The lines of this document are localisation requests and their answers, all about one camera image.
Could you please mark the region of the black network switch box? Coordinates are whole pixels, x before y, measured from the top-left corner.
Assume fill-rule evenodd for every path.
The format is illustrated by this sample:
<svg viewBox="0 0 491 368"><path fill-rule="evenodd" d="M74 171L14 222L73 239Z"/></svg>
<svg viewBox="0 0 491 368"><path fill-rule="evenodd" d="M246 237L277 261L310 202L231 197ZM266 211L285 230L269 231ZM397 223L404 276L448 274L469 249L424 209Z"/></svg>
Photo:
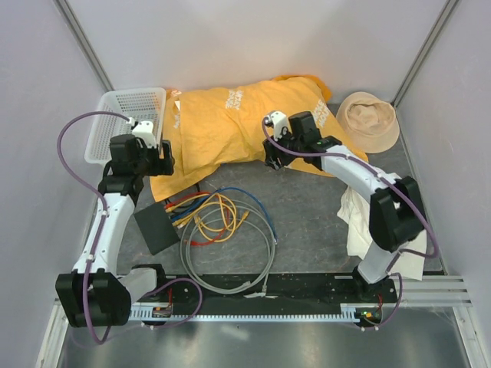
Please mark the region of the black network switch box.
<svg viewBox="0 0 491 368"><path fill-rule="evenodd" d="M135 213L134 218L151 255L157 255L180 241L162 203L154 203Z"/></svg>

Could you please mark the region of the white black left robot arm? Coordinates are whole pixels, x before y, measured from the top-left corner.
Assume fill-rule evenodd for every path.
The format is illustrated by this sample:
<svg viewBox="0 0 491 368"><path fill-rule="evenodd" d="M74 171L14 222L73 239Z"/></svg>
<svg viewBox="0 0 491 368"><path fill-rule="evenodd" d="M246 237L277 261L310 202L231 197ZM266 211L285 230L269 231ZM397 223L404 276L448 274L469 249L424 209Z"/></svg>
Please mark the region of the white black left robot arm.
<svg viewBox="0 0 491 368"><path fill-rule="evenodd" d="M116 276L124 230L133 214L146 176L170 176L171 143L149 146L131 133L110 139L110 160L95 192L101 201L86 245L72 271L55 282L58 299L72 327L112 327L128 322L132 305L142 297L161 301L168 283L156 264L134 267Z"/></svg>

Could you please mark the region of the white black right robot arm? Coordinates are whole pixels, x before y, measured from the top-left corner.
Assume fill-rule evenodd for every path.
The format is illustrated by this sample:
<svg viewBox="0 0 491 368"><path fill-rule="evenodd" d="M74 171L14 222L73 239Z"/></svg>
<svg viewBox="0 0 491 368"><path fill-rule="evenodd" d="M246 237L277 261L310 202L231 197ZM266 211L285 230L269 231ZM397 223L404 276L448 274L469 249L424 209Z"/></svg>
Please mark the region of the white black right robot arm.
<svg viewBox="0 0 491 368"><path fill-rule="evenodd" d="M370 301L379 292L407 243L427 227L417 182L400 178L363 161L333 136L323 137L308 112L287 117L275 110L262 120L265 163L278 170L296 159L340 179L369 204L368 229L372 243L354 269L351 292L359 301Z"/></svg>

